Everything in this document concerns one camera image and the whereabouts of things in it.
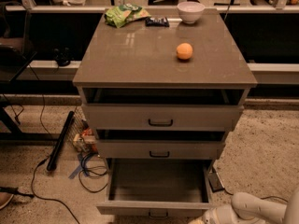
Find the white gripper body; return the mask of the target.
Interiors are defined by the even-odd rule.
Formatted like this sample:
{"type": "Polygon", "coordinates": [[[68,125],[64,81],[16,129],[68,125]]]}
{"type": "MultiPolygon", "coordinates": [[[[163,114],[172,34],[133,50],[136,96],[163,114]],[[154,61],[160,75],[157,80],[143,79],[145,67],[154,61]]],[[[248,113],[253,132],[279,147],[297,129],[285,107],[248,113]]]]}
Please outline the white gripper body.
{"type": "Polygon", "coordinates": [[[230,204],[211,208],[202,216],[205,224],[237,224],[238,217],[230,204]]]}

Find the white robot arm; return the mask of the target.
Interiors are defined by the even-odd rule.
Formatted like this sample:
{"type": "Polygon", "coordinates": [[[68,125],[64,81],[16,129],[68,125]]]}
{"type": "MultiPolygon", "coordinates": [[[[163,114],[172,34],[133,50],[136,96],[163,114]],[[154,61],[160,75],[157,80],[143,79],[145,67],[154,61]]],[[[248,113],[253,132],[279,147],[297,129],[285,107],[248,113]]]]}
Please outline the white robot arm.
{"type": "Polygon", "coordinates": [[[287,204],[237,192],[230,204],[208,209],[189,224],[299,224],[299,188],[287,204]]]}

